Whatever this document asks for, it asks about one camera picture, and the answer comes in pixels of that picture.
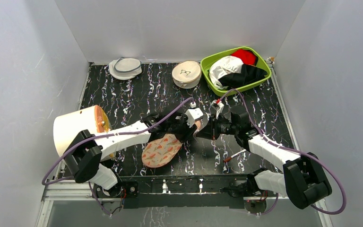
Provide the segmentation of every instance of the red cloth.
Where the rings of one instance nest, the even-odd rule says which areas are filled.
[[[240,58],[246,65],[257,65],[258,57],[249,50],[239,49],[231,54],[231,56]]]

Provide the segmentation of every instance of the white connector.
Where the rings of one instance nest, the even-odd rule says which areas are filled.
[[[118,179],[111,169],[99,164],[98,172],[89,180],[89,182],[95,183],[105,190],[109,190],[118,183]]]
[[[197,106],[197,104],[196,104],[195,102],[191,102],[191,103],[190,103],[190,107],[191,107],[191,108],[195,108],[196,106]]]
[[[219,114],[223,111],[223,107],[225,106],[222,102],[216,103],[217,100],[212,101],[211,107],[216,110],[216,118],[218,119]]]
[[[189,127],[193,126],[196,121],[201,120],[204,117],[204,113],[200,108],[188,109],[185,114],[187,115],[187,125]]]

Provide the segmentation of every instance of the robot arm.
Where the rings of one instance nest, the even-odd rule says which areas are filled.
[[[210,116],[207,126],[197,133],[197,137],[216,140],[220,134],[234,135],[241,147],[261,156],[283,172],[273,173],[262,168],[248,174],[247,182],[239,188],[244,188],[242,194],[270,190],[288,196],[296,207],[304,209],[332,193],[329,181],[318,163],[269,144],[258,135],[250,123],[248,113],[241,106],[232,107],[231,120],[220,113],[222,103],[214,101],[211,106],[216,114]]]
[[[66,129],[64,124],[70,122],[70,118],[73,118],[74,114],[66,116],[69,120],[62,116],[60,126],[57,125],[57,128]],[[64,160],[77,183],[90,181],[102,186],[109,193],[111,191],[117,193],[120,190],[117,185],[120,179],[115,172],[100,164],[102,160],[121,149],[160,139],[166,133],[172,133],[179,141],[184,142],[197,129],[194,122],[201,120],[203,116],[204,114],[199,108],[196,108],[195,103],[191,103],[190,109],[185,113],[175,112],[167,119],[164,119],[161,114],[153,113],[142,118],[141,121],[113,131],[91,134],[89,130],[82,130],[66,150],[78,143],[82,142],[82,144],[70,152]]]

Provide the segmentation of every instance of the cable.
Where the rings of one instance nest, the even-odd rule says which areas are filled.
[[[263,193],[261,193],[261,198],[258,201],[265,201],[268,198],[268,191],[264,191]]]
[[[314,160],[316,163],[318,163],[319,165],[321,165],[333,177],[333,179],[336,181],[337,185],[340,188],[340,191],[342,192],[342,197],[343,197],[342,206],[340,207],[340,209],[338,209],[336,211],[326,211],[326,210],[322,210],[322,209],[316,207],[314,204],[312,204],[311,206],[314,209],[316,209],[317,211],[319,211],[321,213],[324,213],[324,214],[336,215],[336,214],[340,214],[341,212],[343,212],[344,209],[346,208],[346,205],[347,205],[347,196],[346,196],[346,192],[345,192],[345,190],[343,188],[343,184],[338,179],[338,177],[328,167],[326,167],[326,165],[323,162],[321,162],[319,159],[317,159],[317,158],[315,158],[315,157],[313,157],[313,156],[311,156],[311,155],[309,155],[307,153],[304,153],[302,151],[299,151],[299,150],[296,150],[296,149],[292,149],[292,148],[287,148],[287,147],[280,146],[279,144],[277,144],[277,143],[273,142],[271,139],[269,139],[264,134],[264,132],[262,131],[262,129],[260,129],[255,124],[255,122],[251,119],[250,112],[248,111],[247,104],[245,103],[245,100],[244,100],[244,96],[237,89],[234,89],[233,88],[233,89],[228,90],[219,100],[222,100],[227,94],[229,94],[232,91],[236,91],[240,95],[240,97],[242,98],[242,102],[244,104],[245,110],[248,113],[248,116],[249,116],[249,119],[250,119],[251,124],[255,127],[255,129],[258,131],[258,133],[268,141],[269,144],[271,144],[271,145],[273,145],[273,146],[275,146],[277,148],[280,147],[283,150],[287,150],[287,151],[299,153],[300,155],[306,156],[307,158],[310,158],[310,159]]]
[[[126,198],[126,189],[124,190],[124,196],[121,199],[121,205],[124,206],[124,199]]]
[[[265,211],[261,215],[268,214],[269,212],[271,212],[273,210],[273,208],[275,208],[278,200],[279,200],[279,193],[276,193],[276,199],[275,199],[275,202],[273,203],[273,205],[269,208],[269,210]]]
[[[102,211],[109,215],[112,216],[112,213],[110,211],[108,211],[107,209],[105,209],[105,207],[102,205],[102,203],[98,200],[98,197],[95,195],[93,188],[91,187],[91,182],[88,182],[88,186],[90,187],[92,196],[94,197],[94,199],[97,201],[97,203],[99,204],[99,206],[101,207]]]
[[[170,116],[172,116],[178,109],[180,109],[183,105],[185,105],[187,102],[189,101],[194,101],[193,97],[189,97],[187,99],[185,99],[183,102],[181,102],[174,110],[172,110],[170,113],[168,113],[168,115],[166,115],[164,118],[162,118],[160,121],[158,121],[157,123],[151,125],[150,127],[144,129],[144,130],[140,130],[140,131],[133,131],[133,132],[119,132],[119,133],[116,133],[116,135],[134,135],[134,134],[140,134],[140,133],[143,133],[143,132],[146,132],[148,130],[151,130],[153,129],[154,127],[156,127],[157,125],[161,124],[162,122],[164,122],[166,119],[168,119]],[[57,180],[54,180],[54,181],[50,181],[50,182],[46,182],[46,180],[48,179],[49,177],[49,174],[51,174],[51,172],[55,169],[55,167],[71,152],[73,152],[77,147],[79,147],[80,145],[88,142],[88,141],[92,141],[92,140],[95,140],[95,139],[100,139],[100,138],[105,138],[105,137],[110,137],[110,136],[114,136],[115,134],[114,133],[111,133],[111,134],[105,134],[105,135],[99,135],[99,136],[93,136],[93,137],[90,137],[90,138],[87,138],[85,140],[82,140],[78,143],[76,143],[73,147],[69,148],[65,153],[63,153],[63,155],[55,161],[55,163],[51,166],[51,168],[48,170],[48,172],[45,174],[45,176],[43,177],[43,180],[41,182],[42,185],[50,185],[50,184],[53,184],[53,183],[57,183],[57,182],[60,182],[60,181],[63,181],[63,180],[68,180],[68,179],[72,179],[72,177],[63,177],[63,178],[60,178],[60,179],[57,179]]]
[[[114,214],[114,212],[115,212],[117,209],[120,209],[120,208],[122,208],[122,206],[116,207],[116,208],[115,208],[115,210],[112,212],[112,214]]]

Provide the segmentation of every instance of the shoe insole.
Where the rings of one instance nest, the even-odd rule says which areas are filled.
[[[195,122],[197,130],[201,122]],[[144,165],[158,168],[168,164],[182,148],[182,143],[173,134],[166,134],[163,138],[151,141],[145,147],[141,159]]]

